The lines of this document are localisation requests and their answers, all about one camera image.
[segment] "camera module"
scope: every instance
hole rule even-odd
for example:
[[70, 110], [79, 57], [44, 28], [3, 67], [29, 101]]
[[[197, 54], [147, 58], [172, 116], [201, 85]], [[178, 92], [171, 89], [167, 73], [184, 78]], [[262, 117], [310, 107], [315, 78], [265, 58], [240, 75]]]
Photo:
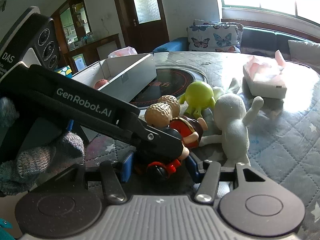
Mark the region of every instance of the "camera module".
[[53, 49], [54, 49], [54, 42], [50, 41], [48, 45], [45, 47], [42, 55], [44, 60], [47, 60], [51, 56]]
[[57, 63], [57, 56], [54, 55], [49, 62], [49, 68], [52, 68], [56, 63]]
[[40, 46], [42, 46], [43, 44], [45, 44], [45, 42], [47, 41], [48, 37], [49, 37], [49, 34], [50, 34], [50, 30], [49, 29], [45, 29], [39, 36], [39, 39], [38, 39], [38, 44]]

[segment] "green alien toy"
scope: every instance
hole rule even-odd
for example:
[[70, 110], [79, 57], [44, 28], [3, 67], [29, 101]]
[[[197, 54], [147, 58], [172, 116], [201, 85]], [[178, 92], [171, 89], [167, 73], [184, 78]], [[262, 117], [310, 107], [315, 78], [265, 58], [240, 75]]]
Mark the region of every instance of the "green alien toy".
[[192, 115], [193, 113], [196, 119], [202, 118], [202, 110], [208, 107], [214, 108], [216, 103], [212, 87], [202, 81], [193, 82], [187, 87], [186, 92], [180, 97], [179, 103], [183, 104], [185, 101], [188, 103], [188, 108], [184, 114]]

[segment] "red toy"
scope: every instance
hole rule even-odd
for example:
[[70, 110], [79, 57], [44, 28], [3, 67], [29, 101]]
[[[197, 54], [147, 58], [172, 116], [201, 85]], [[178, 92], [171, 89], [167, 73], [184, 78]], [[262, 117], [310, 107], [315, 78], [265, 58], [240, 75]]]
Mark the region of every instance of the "red toy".
[[173, 118], [169, 126], [181, 134], [182, 141], [188, 149], [198, 147], [203, 131], [208, 129], [205, 120], [201, 117], [194, 120], [184, 115]]
[[94, 89], [99, 89], [100, 87], [102, 87], [103, 85], [105, 85], [105, 84], [107, 84], [107, 83], [108, 83], [108, 80], [106, 80], [106, 79], [100, 79], [99, 81], [97, 81], [97, 82], [94, 84], [93, 88], [94, 88]]

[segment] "door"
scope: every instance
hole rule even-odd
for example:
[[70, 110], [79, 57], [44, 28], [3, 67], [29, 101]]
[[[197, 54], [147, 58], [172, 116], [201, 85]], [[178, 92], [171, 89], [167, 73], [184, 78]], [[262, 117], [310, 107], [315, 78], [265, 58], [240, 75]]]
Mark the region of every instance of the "door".
[[126, 46], [151, 52], [169, 41], [161, 0], [115, 0]]

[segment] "window frame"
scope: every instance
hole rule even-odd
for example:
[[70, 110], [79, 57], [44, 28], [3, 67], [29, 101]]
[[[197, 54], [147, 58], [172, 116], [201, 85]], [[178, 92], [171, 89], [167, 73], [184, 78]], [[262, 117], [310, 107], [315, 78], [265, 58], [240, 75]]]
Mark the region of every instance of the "window frame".
[[280, 11], [274, 11], [274, 10], [262, 8], [261, 7], [261, 3], [260, 3], [260, 7], [243, 6], [243, 5], [228, 5], [228, 4], [225, 4], [224, 0], [221, 0], [221, 3], [222, 3], [222, 8], [254, 9], [254, 10], [259, 10], [259, 11], [266, 11], [266, 12], [271, 12], [271, 13], [276, 13], [276, 14], [282, 14], [282, 15], [293, 17], [295, 19], [299, 19], [299, 20], [302, 20], [302, 21], [305, 21], [305, 22], [308, 22], [308, 23], [311, 23], [313, 25], [316, 25], [316, 26], [320, 27], [319, 23], [316, 23], [314, 21], [311, 21], [309, 19], [303, 18], [303, 17], [298, 15], [298, 9], [297, 9], [297, 2], [296, 1], [294, 2], [295, 15], [284, 13], [284, 12], [280, 12]]

